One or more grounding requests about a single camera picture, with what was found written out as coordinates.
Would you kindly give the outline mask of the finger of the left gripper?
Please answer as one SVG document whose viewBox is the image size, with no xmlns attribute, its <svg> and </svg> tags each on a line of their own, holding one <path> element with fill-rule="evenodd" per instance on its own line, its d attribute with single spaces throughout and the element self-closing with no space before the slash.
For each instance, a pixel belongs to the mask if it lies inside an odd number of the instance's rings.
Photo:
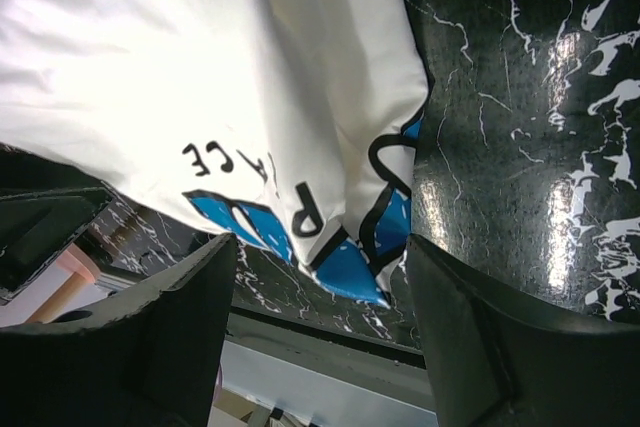
<svg viewBox="0 0 640 427">
<path fill-rule="evenodd" d="M 1 193 L 1 290 L 24 290 L 111 201 L 102 188 Z"/>
</svg>

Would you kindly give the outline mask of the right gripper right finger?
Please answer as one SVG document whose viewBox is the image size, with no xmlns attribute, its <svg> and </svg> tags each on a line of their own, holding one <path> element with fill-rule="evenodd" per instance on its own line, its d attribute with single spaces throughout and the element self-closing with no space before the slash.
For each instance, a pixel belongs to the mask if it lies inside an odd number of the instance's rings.
<svg viewBox="0 0 640 427">
<path fill-rule="evenodd" d="M 407 251 L 439 425 L 638 425 L 638 326 L 551 305 L 419 235 Z"/>
</svg>

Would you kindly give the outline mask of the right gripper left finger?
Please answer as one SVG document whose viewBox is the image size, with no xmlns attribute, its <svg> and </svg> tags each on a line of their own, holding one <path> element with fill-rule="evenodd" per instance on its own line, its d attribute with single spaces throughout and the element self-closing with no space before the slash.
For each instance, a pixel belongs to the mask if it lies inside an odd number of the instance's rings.
<svg viewBox="0 0 640 427">
<path fill-rule="evenodd" d="M 236 254 L 221 235 L 53 322 L 3 328 L 2 425 L 207 425 Z"/>
</svg>

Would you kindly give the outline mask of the white t shirt blue print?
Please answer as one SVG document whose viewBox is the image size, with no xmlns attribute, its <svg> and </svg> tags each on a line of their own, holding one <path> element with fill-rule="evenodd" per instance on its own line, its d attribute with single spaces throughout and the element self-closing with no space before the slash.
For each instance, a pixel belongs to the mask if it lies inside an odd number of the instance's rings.
<svg viewBox="0 0 640 427">
<path fill-rule="evenodd" d="M 1 141 L 385 305 L 429 83 L 403 0 L 1 0 Z"/>
</svg>

